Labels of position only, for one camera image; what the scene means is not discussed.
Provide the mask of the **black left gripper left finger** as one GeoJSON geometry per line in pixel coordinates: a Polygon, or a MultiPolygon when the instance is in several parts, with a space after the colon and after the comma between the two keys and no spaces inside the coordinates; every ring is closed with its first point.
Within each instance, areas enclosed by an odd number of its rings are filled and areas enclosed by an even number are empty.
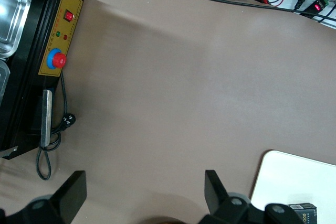
{"type": "Polygon", "coordinates": [[[86,198],[86,172],[77,170],[48,199],[35,199],[9,216],[1,209],[1,223],[72,223],[86,198]]]}

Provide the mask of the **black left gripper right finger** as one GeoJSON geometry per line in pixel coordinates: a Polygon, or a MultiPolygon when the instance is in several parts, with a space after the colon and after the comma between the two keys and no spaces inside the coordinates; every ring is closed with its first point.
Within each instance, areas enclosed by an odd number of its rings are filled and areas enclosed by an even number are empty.
{"type": "Polygon", "coordinates": [[[287,205],[268,204],[259,210],[245,195],[229,194],[214,170],[205,171],[204,197],[209,214],[201,223],[298,223],[298,215],[287,205]]]}

